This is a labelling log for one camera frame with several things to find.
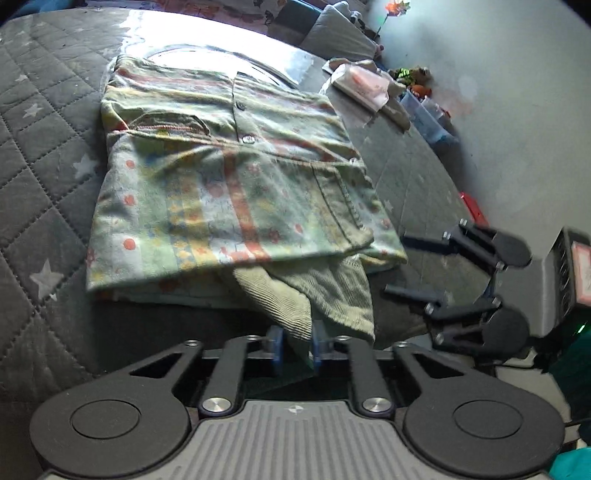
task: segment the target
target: folded shirt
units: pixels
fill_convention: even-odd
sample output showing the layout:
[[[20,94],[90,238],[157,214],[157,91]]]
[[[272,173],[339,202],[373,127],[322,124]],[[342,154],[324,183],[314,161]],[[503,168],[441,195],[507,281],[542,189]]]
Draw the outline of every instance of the folded shirt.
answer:
[[[325,96],[121,56],[102,117],[109,170],[90,291],[263,309],[299,338],[309,337],[311,302],[373,335],[359,270],[406,256]],[[271,298],[291,299],[291,313],[265,305],[277,282]]]

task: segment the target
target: toy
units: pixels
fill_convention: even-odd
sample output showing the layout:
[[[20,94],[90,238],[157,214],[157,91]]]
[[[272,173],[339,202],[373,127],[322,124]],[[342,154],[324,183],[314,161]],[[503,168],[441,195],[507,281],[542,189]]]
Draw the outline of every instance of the toy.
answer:
[[[362,32],[365,31],[365,22],[363,21],[363,16],[361,15],[361,12],[351,12],[351,23],[353,25],[355,25],[358,29],[360,29]]]
[[[429,97],[432,94],[432,90],[429,87],[425,87],[424,85],[419,85],[415,83],[410,87],[410,91],[413,93],[415,97],[419,100],[423,100],[425,97]]]
[[[431,72],[428,68],[425,67],[415,67],[413,69],[396,69],[396,70],[388,70],[390,76],[400,82],[407,87],[411,87],[413,85],[425,85],[429,80],[431,80]]]
[[[384,17],[384,21],[379,26],[378,31],[375,33],[374,38],[379,35],[379,31],[382,30],[382,27],[386,23],[388,17],[401,17],[402,15],[406,15],[406,12],[410,9],[410,2],[390,2],[386,4],[386,16]]]

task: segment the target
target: plastic container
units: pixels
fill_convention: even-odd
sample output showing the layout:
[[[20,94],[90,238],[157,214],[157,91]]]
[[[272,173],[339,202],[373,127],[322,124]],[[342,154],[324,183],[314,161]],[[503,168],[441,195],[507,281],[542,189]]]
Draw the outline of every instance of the plastic container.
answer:
[[[435,145],[440,142],[446,144],[457,143],[456,137],[439,125],[433,115],[429,113],[411,92],[406,92],[400,103],[408,112],[410,121],[429,145]]]
[[[444,113],[438,104],[433,102],[433,100],[431,100],[429,97],[425,97],[421,102],[421,105],[427,109],[427,112],[429,112],[438,123],[441,123],[439,119],[444,115]]]

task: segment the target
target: white wall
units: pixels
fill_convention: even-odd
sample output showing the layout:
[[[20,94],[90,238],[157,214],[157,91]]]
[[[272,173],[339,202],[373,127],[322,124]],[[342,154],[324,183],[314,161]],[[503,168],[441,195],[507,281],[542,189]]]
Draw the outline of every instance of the white wall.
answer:
[[[385,0],[366,17],[377,27]],[[427,66],[461,138],[442,161],[491,224],[535,254],[591,233],[591,29],[559,0],[411,0],[381,32],[388,67]]]

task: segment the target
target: cable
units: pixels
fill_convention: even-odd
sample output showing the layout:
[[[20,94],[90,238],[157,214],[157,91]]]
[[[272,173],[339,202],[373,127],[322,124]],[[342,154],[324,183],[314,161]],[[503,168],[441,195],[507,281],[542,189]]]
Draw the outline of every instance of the cable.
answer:
[[[591,417],[587,417],[585,419],[573,420],[568,423],[565,423],[564,428],[574,427],[575,425],[581,425],[582,423],[585,423],[586,421],[591,421]]]
[[[529,367],[520,367],[519,365],[505,365],[505,364],[500,364],[500,365],[497,365],[497,367],[515,368],[516,370],[536,370],[536,369],[538,369],[538,367],[536,367],[534,365],[530,365]]]

